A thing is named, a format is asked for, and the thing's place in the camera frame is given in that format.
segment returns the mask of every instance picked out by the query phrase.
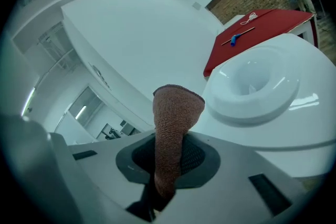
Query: white machine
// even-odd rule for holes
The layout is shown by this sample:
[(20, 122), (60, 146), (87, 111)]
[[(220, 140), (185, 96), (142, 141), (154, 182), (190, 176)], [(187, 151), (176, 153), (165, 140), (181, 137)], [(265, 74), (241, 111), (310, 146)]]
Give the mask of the white machine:
[(335, 155), (336, 67), (293, 34), (216, 67), (192, 131), (247, 146), (292, 177), (327, 173)]
[[(148, 223), (125, 210), (142, 199), (148, 182), (135, 183), (124, 170), (140, 173), (141, 180), (146, 175), (149, 178), (146, 170), (135, 164), (134, 150), (155, 139), (154, 130), (67, 146), (61, 135), (48, 134), (26, 118), (3, 116), (1, 120), (0, 142), (11, 172), (33, 203), (55, 223)], [(175, 185), (183, 183), (184, 187), (178, 188), (160, 215), (153, 215), (150, 221), (287, 223), (308, 199), (298, 181), (253, 150), (193, 132), (186, 137), (204, 149), (204, 160), (177, 179)], [(125, 149), (131, 149), (129, 156)], [(218, 165), (207, 177), (213, 158)], [(188, 183), (192, 181), (202, 182), (191, 187)]]

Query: blue pen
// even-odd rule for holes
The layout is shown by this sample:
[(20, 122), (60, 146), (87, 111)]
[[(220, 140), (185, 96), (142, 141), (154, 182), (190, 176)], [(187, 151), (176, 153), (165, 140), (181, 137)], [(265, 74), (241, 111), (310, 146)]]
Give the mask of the blue pen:
[(238, 37), (240, 37), (241, 35), (243, 35), (243, 34), (249, 32), (249, 31), (251, 31), (251, 30), (253, 30), (254, 28), (255, 28), (255, 27), (252, 27), (252, 28), (246, 30), (245, 32), (242, 32), (241, 34), (234, 35), (234, 36), (232, 37), (232, 39), (229, 39), (228, 41), (224, 42), (222, 45), (224, 45), (224, 44), (226, 44), (226, 43), (228, 43), (228, 42), (231, 41), (231, 47), (235, 46)]

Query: black opening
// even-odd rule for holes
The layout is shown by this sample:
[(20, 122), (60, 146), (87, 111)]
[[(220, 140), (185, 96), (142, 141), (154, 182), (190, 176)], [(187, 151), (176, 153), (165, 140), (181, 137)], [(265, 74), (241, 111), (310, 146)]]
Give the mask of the black opening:
[(291, 202), (273, 185), (264, 175), (259, 174), (248, 178), (256, 188), (265, 204), (274, 216), (285, 211), (291, 206)]
[(96, 154), (97, 154), (97, 152), (95, 152), (95, 151), (83, 151), (83, 152), (73, 154), (73, 157), (77, 161), (79, 159), (84, 159), (84, 158), (87, 158), (87, 157), (91, 157), (91, 156), (94, 156)]
[[(191, 141), (183, 139), (181, 157), (181, 175), (199, 167), (205, 159), (204, 151)], [(149, 174), (155, 172), (155, 137), (132, 152), (132, 160)]]

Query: black mesh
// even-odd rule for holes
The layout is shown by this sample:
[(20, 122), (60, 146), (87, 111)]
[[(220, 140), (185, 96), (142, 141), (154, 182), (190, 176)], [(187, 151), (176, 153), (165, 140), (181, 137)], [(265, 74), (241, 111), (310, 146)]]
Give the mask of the black mesh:
[[(150, 139), (142, 146), (137, 147), (132, 153), (132, 159), (149, 174), (155, 172), (155, 138)], [(194, 145), (186, 137), (182, 142), (181, 175), (199, 167), (205, 159), (204, 151)]]

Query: white cable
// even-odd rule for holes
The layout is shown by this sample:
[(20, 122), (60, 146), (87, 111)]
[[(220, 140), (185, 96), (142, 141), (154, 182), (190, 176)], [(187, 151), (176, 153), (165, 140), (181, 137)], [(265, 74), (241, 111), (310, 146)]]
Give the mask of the white cable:
[(245, 25), (245, 24), (247, 24), (249, 21), (251, 21), (251, 20), (253, 20), (253, 19), (257, 18), (257, 17), (258, 17), (258, 15), (257, 15), (255, 12), (252, 12), (252, 13), (250, 14), (250, 16), (248, 17), (248, 20), (247, 20), (246, 22), (241, 22), (240, 24), (241, 24), (241, 25)]

